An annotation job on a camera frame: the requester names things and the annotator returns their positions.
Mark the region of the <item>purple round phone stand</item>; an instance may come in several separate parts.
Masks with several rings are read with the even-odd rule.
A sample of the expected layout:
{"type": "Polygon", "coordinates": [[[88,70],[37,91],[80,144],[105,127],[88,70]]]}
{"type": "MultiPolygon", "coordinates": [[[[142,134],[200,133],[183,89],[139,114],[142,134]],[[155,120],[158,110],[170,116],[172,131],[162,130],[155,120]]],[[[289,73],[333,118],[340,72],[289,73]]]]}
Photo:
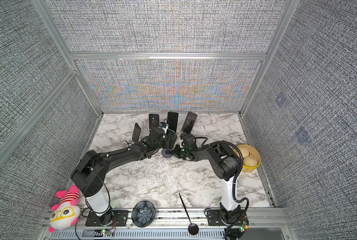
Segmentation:
{"type": "Polygon", "coordinates": [[[173,157],[173,154],[168,149],[162,149],[161,154],[165,159],[169,159],[169,158],[173,157]]]}

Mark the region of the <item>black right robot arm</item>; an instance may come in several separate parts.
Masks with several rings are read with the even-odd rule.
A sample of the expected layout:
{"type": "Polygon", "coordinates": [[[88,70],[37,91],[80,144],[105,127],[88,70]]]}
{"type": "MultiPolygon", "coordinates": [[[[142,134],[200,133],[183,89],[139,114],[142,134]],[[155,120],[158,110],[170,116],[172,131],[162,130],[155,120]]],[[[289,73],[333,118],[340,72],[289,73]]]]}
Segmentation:
{"type": "Polygon", "coordinates": [[[179,144],[168,153],[190,162],[207,160],[215,175],[221,180],[220,216],[223,222],[231,225],[245,213],[241,203],[247,198],[238,199],[236,183],[243,167],[243,156],[238,147],[227,141],[207,142],[207,137],[194,137],[183,133],[179,144]]]}

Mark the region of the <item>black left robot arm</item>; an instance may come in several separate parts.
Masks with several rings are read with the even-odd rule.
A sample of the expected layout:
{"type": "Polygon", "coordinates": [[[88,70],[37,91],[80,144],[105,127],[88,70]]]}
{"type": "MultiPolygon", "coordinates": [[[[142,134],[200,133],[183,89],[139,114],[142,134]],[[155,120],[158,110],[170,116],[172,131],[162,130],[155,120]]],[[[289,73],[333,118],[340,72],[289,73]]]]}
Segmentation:
{"type": "Polygon", "coordinates": [[[82,192],[88,208],[99,218],[101,226],[112,224],[114,218],[110,194],[101,191],[106,174],[122,165],[151,158],[160,149],[171,150],[176,139],[177,134],[170,129],[152,128],[148,136],[126,148],[106,153],[92,150],[83,156],[72,171],[71,180],[82,192]]]}

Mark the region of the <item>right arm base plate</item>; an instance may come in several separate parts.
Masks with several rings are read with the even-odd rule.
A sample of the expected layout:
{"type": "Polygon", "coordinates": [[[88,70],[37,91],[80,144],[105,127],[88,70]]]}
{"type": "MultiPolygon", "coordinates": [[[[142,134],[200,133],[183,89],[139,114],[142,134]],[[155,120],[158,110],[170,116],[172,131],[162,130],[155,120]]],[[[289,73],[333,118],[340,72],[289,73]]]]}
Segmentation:
{"type": "Polygon", "coordinates": [[[204,214],[209,226],[229,226],[234,223],[243,213],[243,210],[232,214],[224,213],[224,211],[216,209],[206,209],[204,214]]]}

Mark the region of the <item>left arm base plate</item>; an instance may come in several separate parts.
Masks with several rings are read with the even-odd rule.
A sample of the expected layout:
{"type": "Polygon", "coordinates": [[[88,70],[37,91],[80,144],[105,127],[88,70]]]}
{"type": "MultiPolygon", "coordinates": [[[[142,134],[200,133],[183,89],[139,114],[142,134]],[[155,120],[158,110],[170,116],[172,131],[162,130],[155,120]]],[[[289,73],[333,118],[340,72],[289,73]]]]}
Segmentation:
{"type": "Polygon", "coordinates": [[[126,210],[105,213],[102,216],[97,216],[95,213],[89,212],[85,226],[86,227],[125,227],[129,212],[126,210]]]}

